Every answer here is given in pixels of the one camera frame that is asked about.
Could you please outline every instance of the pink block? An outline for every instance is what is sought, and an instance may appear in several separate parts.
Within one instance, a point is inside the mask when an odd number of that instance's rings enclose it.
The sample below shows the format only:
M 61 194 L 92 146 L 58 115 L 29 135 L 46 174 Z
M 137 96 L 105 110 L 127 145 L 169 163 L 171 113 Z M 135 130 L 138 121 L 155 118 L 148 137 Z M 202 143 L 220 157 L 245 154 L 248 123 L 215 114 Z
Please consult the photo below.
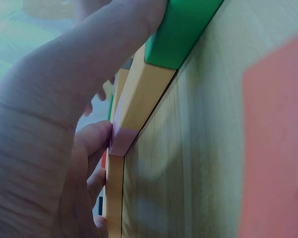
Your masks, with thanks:
M 298 238 L 298 37 L 244 76 L 239 237 Z
M 113 119 L 112 137 L 110 140 L 109 154 L 117 156 L 125 156 L 130 146 L 137 137 L 139 131 L 121 128 L 119 121 L 121 120 L 121 101 L 119 100 L 116 113 Z

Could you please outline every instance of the wooden board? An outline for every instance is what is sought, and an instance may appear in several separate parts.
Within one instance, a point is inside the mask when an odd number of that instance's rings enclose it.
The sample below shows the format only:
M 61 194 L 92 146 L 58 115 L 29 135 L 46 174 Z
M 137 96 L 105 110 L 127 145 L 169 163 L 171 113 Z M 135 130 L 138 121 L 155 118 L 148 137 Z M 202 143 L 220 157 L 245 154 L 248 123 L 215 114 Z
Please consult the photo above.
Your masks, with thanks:
M 124 238 L 234 238 L 242 74 L 298 33 L 298 0 L 225 0 L 125 158 Z
M 111 111 L 111 122 L 116 112 L 129 70 L 120 69 L 117 73 L 115 94 Z M 104 188 L 103 216 L 106 218 L 108 237 L 121 238 L 122 194 L 124 176 L 124 156 L 106 154 L 106 185 Z

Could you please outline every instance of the blurry background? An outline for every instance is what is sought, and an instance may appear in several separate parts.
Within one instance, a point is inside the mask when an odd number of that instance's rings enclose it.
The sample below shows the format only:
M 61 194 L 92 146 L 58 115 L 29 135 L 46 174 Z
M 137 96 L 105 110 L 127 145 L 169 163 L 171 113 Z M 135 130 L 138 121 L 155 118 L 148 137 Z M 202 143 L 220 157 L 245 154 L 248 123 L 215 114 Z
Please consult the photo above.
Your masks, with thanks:
M 0 0 L 0 79 L 22 56 L 71 29 L 73 0 Z M 111 86 L 106 83 L 107 98 Z M 93 99 L 93 113 L 77 129 L 107 119 L 109 100 Z

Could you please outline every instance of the yellow wooden strip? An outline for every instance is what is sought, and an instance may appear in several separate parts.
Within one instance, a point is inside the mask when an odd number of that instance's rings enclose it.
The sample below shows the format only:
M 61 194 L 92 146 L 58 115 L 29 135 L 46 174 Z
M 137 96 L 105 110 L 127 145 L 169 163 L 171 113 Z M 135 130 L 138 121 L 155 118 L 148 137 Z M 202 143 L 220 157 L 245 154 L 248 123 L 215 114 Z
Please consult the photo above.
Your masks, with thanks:
M 116 112 L 120 95 L 123 91 L 129 70 L 121 69 L 117 74 L 116 89 L 113 99 L 111 121 Z M 106 157 L 106 186 L 103 199 L 103 216 L 107 221 L 109 238 L 121 238 L 122 194 L 124 175 L 124 156 Z
M 110 153 L 124 156 L 141 130 L 175 70 L 144 62 L 145 46 L 135 54 L 120 102 L 119 113 L 114 116 L 117 127 Z
M 175 74 L 144 62 L 145 46 L 135 54 L 121 98 L 120 127 L 140 130 Z

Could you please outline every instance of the wooden toy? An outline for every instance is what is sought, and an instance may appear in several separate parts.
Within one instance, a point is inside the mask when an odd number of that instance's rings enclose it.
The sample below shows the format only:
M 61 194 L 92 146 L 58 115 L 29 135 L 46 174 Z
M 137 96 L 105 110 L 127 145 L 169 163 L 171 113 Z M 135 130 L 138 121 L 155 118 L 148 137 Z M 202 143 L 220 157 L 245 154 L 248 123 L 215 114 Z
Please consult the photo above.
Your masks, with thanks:
M 175 70 L 144 62 L 145 46 L 135 54 L 113 119 L 109 153 L 125 156 Z
M 121 69 L 117 73 L 115 94 L 112 100 L 111 121 L 116 112 L 120 95 L 123 91 L 129 70 Z M 110 238 L 121 237 L 122 193 L 124 175 L 124 156 L 114 156 L 106 153 L 106 186 L 103 198 L 103 216 L 106 218 Z
M 118 73 L 103 201 L 109 238 L 122 235 L 124 156 L 222 1 L 170 0 L 157 33 L 136 52 L 129 72 Z
M 146 62 L 180 68 L 222 2 L 170 0 L 162 24 L 146 43 Z

